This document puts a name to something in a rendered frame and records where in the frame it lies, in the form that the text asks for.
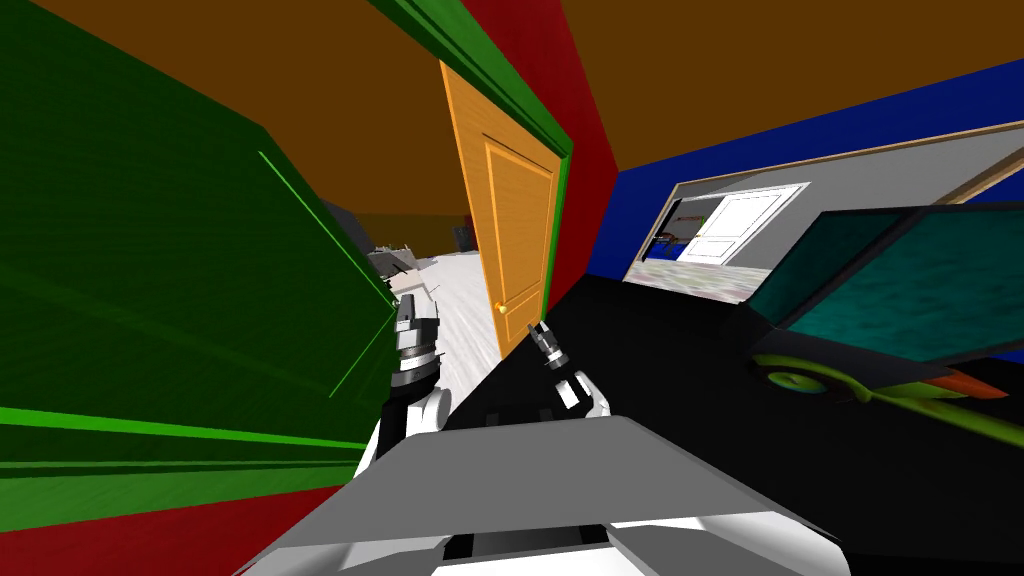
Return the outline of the teal panel with black frame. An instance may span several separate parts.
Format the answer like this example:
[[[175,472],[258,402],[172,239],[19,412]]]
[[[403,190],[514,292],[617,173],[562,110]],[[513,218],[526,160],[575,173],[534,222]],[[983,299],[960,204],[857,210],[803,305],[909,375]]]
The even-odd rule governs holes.
[[[1024,202],[823,212],[722,335],[868,387],[1024,349]]]

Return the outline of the white panelled door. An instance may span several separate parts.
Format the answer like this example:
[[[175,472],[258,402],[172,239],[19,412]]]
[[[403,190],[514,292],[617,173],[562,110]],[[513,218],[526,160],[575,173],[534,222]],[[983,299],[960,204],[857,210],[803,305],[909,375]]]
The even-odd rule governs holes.
[[[803,182],[724,195],[677,261],[724,265],[809,186]]]

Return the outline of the orange door leaf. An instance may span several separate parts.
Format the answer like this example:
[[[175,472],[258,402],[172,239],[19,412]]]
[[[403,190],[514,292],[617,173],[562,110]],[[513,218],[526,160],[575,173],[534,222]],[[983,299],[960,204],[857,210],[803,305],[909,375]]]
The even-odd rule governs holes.
[[[561,159],[446,64],[440,66],[498,346],[541,320]],[[503,302],[502,315],[494,305]]]

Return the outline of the green door leaf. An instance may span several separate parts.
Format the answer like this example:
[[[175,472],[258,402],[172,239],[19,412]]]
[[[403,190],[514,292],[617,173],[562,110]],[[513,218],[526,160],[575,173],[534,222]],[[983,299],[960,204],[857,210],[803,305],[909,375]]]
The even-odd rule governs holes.
[[[0,0],[0,533],[349,482],[393,320],[261,126]]]

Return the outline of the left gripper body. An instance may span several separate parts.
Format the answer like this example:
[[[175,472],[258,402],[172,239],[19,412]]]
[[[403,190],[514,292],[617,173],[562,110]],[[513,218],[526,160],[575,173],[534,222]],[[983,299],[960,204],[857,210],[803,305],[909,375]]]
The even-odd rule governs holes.
[[[399,314],[395,324],[396,349],[400,357],[423,354],[421,348],[432,349],[437,340],[440,320],[438,318],[414,318],[411,314]]]

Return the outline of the green curved stand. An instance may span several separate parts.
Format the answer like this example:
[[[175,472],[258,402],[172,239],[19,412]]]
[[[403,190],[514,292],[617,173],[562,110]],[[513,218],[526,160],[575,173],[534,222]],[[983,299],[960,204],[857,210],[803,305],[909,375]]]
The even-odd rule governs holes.
[[[957,403],[964,398],[1006,398],[1008,393],[956,369],[938,378],[870,389],[837,369],[791,356],[758,354],[748,366],[756,379],[783,394],[821,403],[853,400],[867,403],[877,399],[1024,449],[1024,424],[983,414]]]

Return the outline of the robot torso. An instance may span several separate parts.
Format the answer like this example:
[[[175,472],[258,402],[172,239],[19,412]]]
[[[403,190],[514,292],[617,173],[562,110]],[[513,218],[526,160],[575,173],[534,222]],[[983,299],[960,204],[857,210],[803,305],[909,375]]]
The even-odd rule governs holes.
[[[239,576],[852,576],[820,528],[622,417],[401,441]]]

